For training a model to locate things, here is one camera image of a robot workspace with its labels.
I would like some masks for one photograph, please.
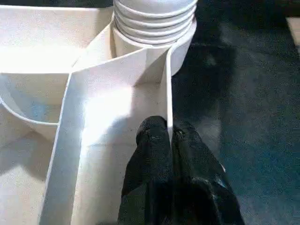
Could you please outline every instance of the white plastic tray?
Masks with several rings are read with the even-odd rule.
[[[153,47],[112,12],[0,7],[0,225],[116,222],[140,123],[161,115],[172,137],[171,76],[196,23]]]

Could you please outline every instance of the dark floor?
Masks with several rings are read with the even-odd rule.
[[[103,7],[106,1],[3,1]],[[299,224],[300,60],[272,0],[202,0],[174,116],[190,121],[227,170],[249,225]]]

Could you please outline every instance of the white plastic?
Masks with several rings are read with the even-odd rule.
[[[29,25],[29,37],[25,30],[16,34],[28,45],[40,42],[41,49],[48,48],[47,43],[51,48],[50,39],[57,35],[58,43],[63,43],[59,40],[65,39],[64,34],[81,43],[84,32],[90,34],[95,24],[101,31],[87,38],[90,44],[78,45],[74,65],[52,69],[46,62],[38,69],[4,67],[0,71],[0,181],[4,184],[0,186],[0,224],[115,223],[123,175],[140,123],[161,115],[172,137],[171,76],[183,63],[196,21],[174,44],[151,46],[124,36],[114,20],[106,19],[111,17],[108,9],[95,16],[95,9],[0,7],[1,18],[6,17],[4,9],[25,16],[27,24],[34,18],[43,28],[55,21],[56,14],[62,16],[58,29],[41,32],[40,40]],[[77,30],[72,21],[79,26],[81,16],[85,24]],[[20,29],[20,21],[10,21],[5,31]],[[0,47],[22,51],[21,43],[14,49],[14,41],[4,36],[0,30]],[[54,49],[60,52],[59,46]],[[46,116],[29,107],[38,104],[49,109]]]
[[[148,44],[148,45],[165,45],[165,44],[177,41],[180,37],[182,37],[183,35],[185,35],[188,32],[191,25],[192,25],[192,23],[190,22],[184,29],[182,29],[179,32],[172,34],[172,35],[160,36],[160,37],[143,37],[143,36],[137,35],[136,33],[132,33],[132,34],[134,34],[134,36],[128,34],[126,31],[124,31],[124,29],[123,29],[124,27],[119,26],[119,24],[117,23],[117,27],[126,37],[128,37],[129,39],[131,39],[133,41],[143,43],[143,44]]]
[[[0,102],[0,224],[37,224],[53,143]]]
[[[114,4],[133,14],[150,18],[166,18],[188,11],[197,1],[198,0],[114,0]]]
[[[192,8],[190,11],[188,11],[186,14],[180,16],[180,17],[174,17],[164,20],[145,20],[145,19],[131,19],[127,16],[124,16],[122,13],[120,13],[117,9],[115,10],[116,17],[124,22],[128,27],[143,30],[143,29],[159,29],[159,28],[170,28],[172,29],[175,25],[182,25],[181,23],[186,22],[190,19],[190,17],[193,17],[194,12],[196,10],[196,7]]]
[[[128,27],[124,22],[116,18],[116,24],[120,26],[126,33],[128,33],[131,36],[136,37],[172,37],[176,36],[178,33],[180,33],[182,30],[184,30],[189,24],[192,23],[193,16],[190,17],[186,22],[183,24],[180,24],[180,26],[175,28],[169,28],[168,30],[160,31],[159,29],[157,31],[147,31],[147,30],[137,30],[133,29],[131,27]]]
[[[191,8],[189,8],[187,11],[178,14],[178,15],[153,15],[153,16],[147,16],[145,13],[134,13],[127,8],[120,7],[119,4],[115,4],[115,12],[120,16],[120,17],[126,17],[128,19],[136,20],[136,21],[143,21],[143,22],[148,22],[148,23],[166,23],[166,22],[171,22],[171,21],[176,21],[180,19],[187,18],[188,15],[190,15],[191,12],[195,12],[197,8],[197,5],[193,5]]]

